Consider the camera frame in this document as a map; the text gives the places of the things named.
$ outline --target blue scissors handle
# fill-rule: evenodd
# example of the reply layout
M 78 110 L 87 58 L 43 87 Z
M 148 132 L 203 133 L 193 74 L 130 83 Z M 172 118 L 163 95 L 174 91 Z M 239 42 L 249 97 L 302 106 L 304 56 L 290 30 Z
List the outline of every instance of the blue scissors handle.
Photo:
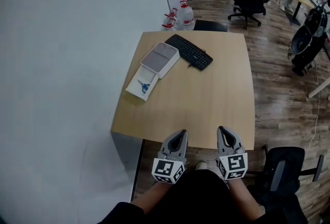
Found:
M 138 80 L 138 82 L 142 85 L 142 92 L 146 93 L 146 91 L 148 90 L 150 84 L 144 84 L 143 82 L 141 82 L 140 80 Z
M 143 93 L 146 93 L 146 91 L 148 90 L 149 86 L 150 86 L 150 84 L 143 84 L 143 86 L 142 86 L 142 92 Z

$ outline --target wooden floor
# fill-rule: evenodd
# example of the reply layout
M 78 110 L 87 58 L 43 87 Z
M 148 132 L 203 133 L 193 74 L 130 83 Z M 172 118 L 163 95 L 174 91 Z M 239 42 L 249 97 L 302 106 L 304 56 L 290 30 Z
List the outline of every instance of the wooden floor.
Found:
M 317 87 L 316 69 L 308 76 L 298 77 L 292 71 L 287 57 L 289 43 L 298 29 L 291 25 L 278 7 L 279 0 L 271 0 L 266 5 L 267 14 L 257 14 L 262 22 L 258 27 L 249 21 L 247 30 L 243 29 L 242 18 L 227 16 L 233 13 L 233 0 L 188 0 L 196 19 L 217 21 L 228 24 L 228 31 L 243 33 L 249 51 L 255 94 L 256 134 L 255 148 L 248 151 L 249 170 L 262 170 L 265 155 L 263 144 L 270 148 L 276 146 L 308 147 L 314 133 L 317 116 L 318 97 L 308 99 L 308 92 Z M 299 19 L 304 18 L 304 10 Z M 316 57 L 319 82 L 330 76 L 330 61 L 325 53 Z M 301 187 L 297 193 L 301 207 L 310 223 L 316 223 L 320 211 L 330 197 L 330 103 L 327 96 L 330 88 L 320 93 L 320 110 L 316 136 L 310 145 L 303 169 L 315 167 L 320 154 L 325 155 L 322 174 L 319 180 L 312 182 L 312 176 L 301 177 Z M 145 141 L 138 173 L 135 196 L 144 193 L 153 184 L 151 176 L 152 162 L 157 157 L 161 143 Z M 207 160 L 215 166 L 216 150 L 188 148 L 188 167 L 193 168 L 199 160 Z

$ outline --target black pants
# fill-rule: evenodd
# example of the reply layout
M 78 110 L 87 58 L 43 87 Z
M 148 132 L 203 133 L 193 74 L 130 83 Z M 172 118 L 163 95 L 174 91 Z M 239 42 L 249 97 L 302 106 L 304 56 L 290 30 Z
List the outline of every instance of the black pants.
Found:
M 210 170 L 196 170 L 181 176 L 163 199 L 147 215 L 170 223 L 197 219 L 219 223 L 246 223 L 233 202 L 226 184 Z

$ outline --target white sneaker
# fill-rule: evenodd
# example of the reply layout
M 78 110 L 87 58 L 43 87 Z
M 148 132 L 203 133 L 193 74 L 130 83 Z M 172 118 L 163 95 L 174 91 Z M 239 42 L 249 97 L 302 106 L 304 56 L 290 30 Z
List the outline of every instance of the white sneaker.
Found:
M 285 12 L 285 6 L 284 6 L 284 4 L 279 4 L 279 8 L 280 8 L 283 12 Z
M 200 161 L 195 170 L 202 170 L 202 169 L 207 169 L 207 163 L 204 161 Z
M 293 9 L 292 9 L 292 6 L 291 6 L 291 5 L 288 5 L 286 8 L 287 8 L 290 12 L 293 12 Z

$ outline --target wooden table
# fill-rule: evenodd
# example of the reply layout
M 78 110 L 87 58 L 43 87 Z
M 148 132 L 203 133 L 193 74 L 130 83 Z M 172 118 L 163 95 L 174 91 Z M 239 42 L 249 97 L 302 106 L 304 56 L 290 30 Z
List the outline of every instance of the wooden table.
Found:
M 289 19 L 289 21 L 292 23 L 292 24 L 297 24 L 297 25 L 300 25 L 299 21 L 296 19 L 296 16 L 299 12 L 299 9 L 300 9 L 300 5 L 301 3 L 309 6 L 310 8 L 314 8 L 315 5 L 310 1 L 310 0 L 297 0 L 298 1 L 298 5 L 297 5 L 297 8 L 295 9 L 294 11 L 294 14 L 292 16 L 291 13 L 288 13 L 286 12 L 285 14 L 287 15 L 287 18 Z
M 254 92 L 244 35 L 212 31 L 176 31 L 213 57 L 203 71 L 180 58 L 158 80 L 147 102 L 125 91 L 140 60 L 172 31 L 145 32 L 132 59 L 120 95 L 111 132 L 163 142 L 186 129 L 188 145 L 217 149 L 217 128 L 239 133 L 247 150 L 254 147 Z

